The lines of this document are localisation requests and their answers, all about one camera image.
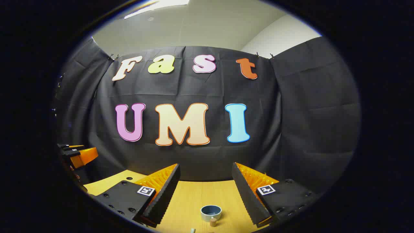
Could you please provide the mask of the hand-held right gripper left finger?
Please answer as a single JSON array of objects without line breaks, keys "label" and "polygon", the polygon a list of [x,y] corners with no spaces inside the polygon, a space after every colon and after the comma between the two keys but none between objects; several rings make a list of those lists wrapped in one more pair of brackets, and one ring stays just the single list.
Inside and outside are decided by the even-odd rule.
[{"label": "hand-held right gripper left finger", "polygon": [[121,180],[95,199],[125,218],[155,228],[167,211],[180,174],[176,163],[135,182]]}]

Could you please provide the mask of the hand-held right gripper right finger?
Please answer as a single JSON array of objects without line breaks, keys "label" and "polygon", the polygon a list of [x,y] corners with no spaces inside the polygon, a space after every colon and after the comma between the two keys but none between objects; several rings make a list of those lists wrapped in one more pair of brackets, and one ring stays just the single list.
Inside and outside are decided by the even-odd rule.
[{"label": "hand-held right gripper right finger", "polygon": [[293,179],[278,181],[237,162],[232,165],[232,177],[256,227],[279,226],[316,200],[315,192]]}]

